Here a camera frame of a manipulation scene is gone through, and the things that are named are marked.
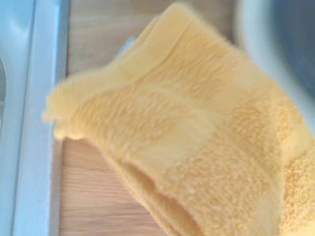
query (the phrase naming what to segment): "blue bowl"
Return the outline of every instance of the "blue bowl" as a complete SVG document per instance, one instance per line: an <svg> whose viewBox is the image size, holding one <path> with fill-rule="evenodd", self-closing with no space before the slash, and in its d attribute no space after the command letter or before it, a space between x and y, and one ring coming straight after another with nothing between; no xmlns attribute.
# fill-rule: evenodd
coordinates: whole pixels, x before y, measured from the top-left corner
<svg viewBox="0 0 315 236"><path fill-rule="evenodd" d="M274 0L273 20L289 67L315 97L315 0Z"/></svg>

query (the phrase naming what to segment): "wood grain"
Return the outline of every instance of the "wood grain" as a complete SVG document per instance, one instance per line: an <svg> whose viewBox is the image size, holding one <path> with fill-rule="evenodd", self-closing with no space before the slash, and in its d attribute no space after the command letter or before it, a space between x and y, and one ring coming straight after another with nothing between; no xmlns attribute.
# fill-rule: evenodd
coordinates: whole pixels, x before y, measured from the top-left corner
<svg viewBox="0 0 315 236"><path fill-rule="evenodd" d="M68 74L104 66L174 0L72 0ZM189 0L227 38L234 0ZM85 141L63 148L61 236L164 236Z"/></svg>

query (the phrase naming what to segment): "metal edge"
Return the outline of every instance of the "metal edge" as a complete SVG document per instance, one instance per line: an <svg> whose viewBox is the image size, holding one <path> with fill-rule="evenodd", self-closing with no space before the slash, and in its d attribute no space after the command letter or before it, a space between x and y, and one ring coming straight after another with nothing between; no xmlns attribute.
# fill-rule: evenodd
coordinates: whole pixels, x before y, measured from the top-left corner
<svg viewBox="0 0 315 236"><path fill-rule="evenodd" d="M1 90L0 88L0 135L2 131L2 118L4 113L4 103L5 103L5 93L6 93L6 74L4 71L4 65L0 56L0 87L1 85L4 86L4 88Z"/></svg>
<svg viewBox="0 0 315 236"><path fill-rule="evenodd" d="M13 235L59 235L61 150L41 121L46 96L66 74L69 0L36 1Z"/></svg>

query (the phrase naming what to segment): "wooden countertop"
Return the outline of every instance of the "wooden countertop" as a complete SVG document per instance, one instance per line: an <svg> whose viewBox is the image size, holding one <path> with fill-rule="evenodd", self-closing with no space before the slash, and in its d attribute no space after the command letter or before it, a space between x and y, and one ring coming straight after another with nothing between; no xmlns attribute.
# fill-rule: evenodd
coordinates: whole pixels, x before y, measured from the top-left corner
<svg viewBox="0 0 315 236"><path fill-rule="evenodd" d="M234 0L189 0L228 38ZM173 0L72 0L68 74L106 65ZM63 148L61 236L165 236L85 141Z"/></svg>

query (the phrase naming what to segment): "towel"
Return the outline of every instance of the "towel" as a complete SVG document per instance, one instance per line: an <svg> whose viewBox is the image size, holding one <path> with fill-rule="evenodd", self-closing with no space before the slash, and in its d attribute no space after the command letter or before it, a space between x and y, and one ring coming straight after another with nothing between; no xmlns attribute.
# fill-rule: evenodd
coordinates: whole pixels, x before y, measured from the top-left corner
<svg viewBox="0 0 315 236"><path fill-rule="evenodd" d="M315 235L315 145L288 95L190 6L48 96L170 236Z"/></svg>

